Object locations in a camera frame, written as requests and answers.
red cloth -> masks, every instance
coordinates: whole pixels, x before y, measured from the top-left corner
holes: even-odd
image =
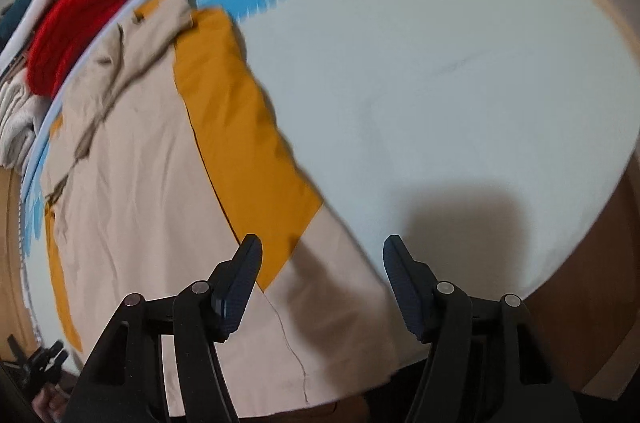
[[[58,0],[38,27],[27,61],[31,92],[53,98],[82,52],[127,0]]]

human hand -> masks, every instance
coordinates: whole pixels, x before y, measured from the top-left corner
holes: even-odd
[[[44,423],[56,423],[65,414],[67,399],[56,388],[46,383],[33,398],[31,408]]]

red folded garment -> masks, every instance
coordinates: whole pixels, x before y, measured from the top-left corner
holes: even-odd
[[[33,38],[27,83],[53,98],[82,52],[127,0],[58,0]]]

pile of clothes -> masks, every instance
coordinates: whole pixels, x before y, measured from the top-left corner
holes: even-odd
[[[127,0],[16,0],[0,18],[0,165],[24,174],[66,76]]]

silver screw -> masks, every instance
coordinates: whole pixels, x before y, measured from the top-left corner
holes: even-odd
[[[133,307],[140,303],[140,295],[137,293],[130,293],[126,297],[124,297],[124,305],[128,307]]]
[[[511,306],[512,308],[516,308],[520,304],[522,304],[522,300],[520,300],[520,297],[516,295],[507,295],[504,298],[504,303],[507,304],[508,306]]]
[[[196,295],[202,295],[209,291],[209,284],[207,284],[204,280],[198,280],[196,283],[191,286],[191,291],[193,291]]]
[[[456,290],[451,282],[438,282],[436,289],[443,295],[450,295]]]

